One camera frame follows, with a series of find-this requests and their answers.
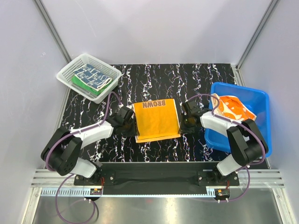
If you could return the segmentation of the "brown yellow towel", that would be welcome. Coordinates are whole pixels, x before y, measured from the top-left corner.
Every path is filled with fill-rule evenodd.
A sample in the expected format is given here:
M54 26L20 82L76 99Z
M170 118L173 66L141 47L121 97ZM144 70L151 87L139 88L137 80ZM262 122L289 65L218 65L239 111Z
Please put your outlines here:
M181 137L175 100L160 99L133 104L139 134L137 143Z

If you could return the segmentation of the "blue white patterned towel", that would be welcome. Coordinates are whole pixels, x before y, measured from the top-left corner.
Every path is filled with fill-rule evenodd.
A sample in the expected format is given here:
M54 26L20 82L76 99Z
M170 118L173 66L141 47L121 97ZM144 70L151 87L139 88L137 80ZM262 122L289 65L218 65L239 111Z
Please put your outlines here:
M79 78L83 83L98 91L107 83L109 83L112 78L104 75L98 69L90 64L84 64L78 69L74 70L74 75Z

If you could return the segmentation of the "green microfiber towel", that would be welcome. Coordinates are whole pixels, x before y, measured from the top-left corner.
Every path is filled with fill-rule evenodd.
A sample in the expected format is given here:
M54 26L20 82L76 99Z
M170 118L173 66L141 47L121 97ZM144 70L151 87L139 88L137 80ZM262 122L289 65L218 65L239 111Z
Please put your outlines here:
M72 77L72 79L71 79L71 81L75 84L75 85L77 85L77 86L79 86L79 87L81 87L81 88L83 88L84 90L86 90L86 91L88 91L88 92L90 92L90 93L92 93L92 94L94 94L94 95L96 95L96 96L98 96L98 95L100 95L111 83L112 83L112 80L109 82L109 83L107 83L105 86L103 86L100 90L98 90L98 91L96 91L96 90L94 90L93 88L91 88L91 87L89 87L88 85L86 85L85 83L83 83L79 78L77 78L76 76L73 76Z

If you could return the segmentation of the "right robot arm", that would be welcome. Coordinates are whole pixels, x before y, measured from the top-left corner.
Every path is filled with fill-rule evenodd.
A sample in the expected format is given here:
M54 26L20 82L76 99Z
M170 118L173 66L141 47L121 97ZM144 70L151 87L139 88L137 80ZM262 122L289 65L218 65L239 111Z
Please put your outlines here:
M223 117L216 114L215 108L200 108L195 100L183 103L182 107L184 112L180 123L181 133L196 133L205 128L228 139L230 155L208 172L208 180L223 185L235 171L257 163L258 158L265 159L269 148L254 120L239 122Z

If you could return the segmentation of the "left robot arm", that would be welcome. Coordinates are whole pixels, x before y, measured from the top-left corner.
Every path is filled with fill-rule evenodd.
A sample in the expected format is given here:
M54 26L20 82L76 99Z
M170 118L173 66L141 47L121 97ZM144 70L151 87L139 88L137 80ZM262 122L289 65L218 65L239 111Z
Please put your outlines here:
M100 122L71 132L58 128L41 153L47 169L61 176L75 174L83 184L97 185L104 180L100 165L79 157L81 149L113 135L135 137L139 134L135 112L123 106Z

